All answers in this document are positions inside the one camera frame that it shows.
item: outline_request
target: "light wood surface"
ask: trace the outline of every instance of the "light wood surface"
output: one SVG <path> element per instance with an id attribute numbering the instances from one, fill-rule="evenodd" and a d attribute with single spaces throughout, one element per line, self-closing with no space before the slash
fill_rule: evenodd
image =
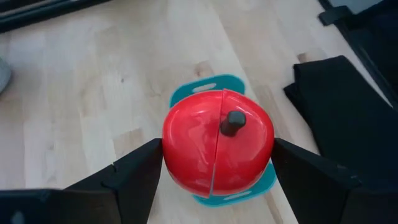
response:
<path id="1" fill-rule="evenodd" d="M 171 93 L 220 73 L 246 82 L 276 135 L 316 152 L 285 97 L 292 65 L 348 57 L 317 0 L 114 0 L 0 35 L 0 188 L 66 187 L 161 136 Z M 231 207 L 197 204 L 162 170 L 148 223 L 296 223 L 279 185 Z"/>

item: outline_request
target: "wooden table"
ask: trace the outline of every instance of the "wooden table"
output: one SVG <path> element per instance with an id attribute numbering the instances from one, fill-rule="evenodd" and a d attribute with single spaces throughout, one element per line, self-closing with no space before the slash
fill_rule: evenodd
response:
<path id="1" fill-rule="evenodd" d="M 0 95 L 0 188 L 66 187 L 104 168 L 161 136 L 176 87 L 220 73 L 246 82 L 278 137 L 316 152 L 282 91 L 292 65 L 343 54 L 375 86 L 319 23 L 322 10 L 317 0 L 114 0 L 1 34 L 14 79 Z M 206 208 L 164 168 L 148 223 L 296 222 L 279 183 Z"/>

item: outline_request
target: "red plastic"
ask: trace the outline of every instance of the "red plastic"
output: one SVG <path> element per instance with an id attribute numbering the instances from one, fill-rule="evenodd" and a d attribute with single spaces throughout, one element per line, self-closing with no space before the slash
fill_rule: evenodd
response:
<path id="1" fill-rule="evenodd" d="M 246 115 L 235 136 L 220 133 L 228 112 Z M 274 129 L 255 102 L 231 90 L 189 96 L 167 115 L 162 145 L 174 181 L 195 195 L 231 195 L 250 188 L 271 156 Z"/>

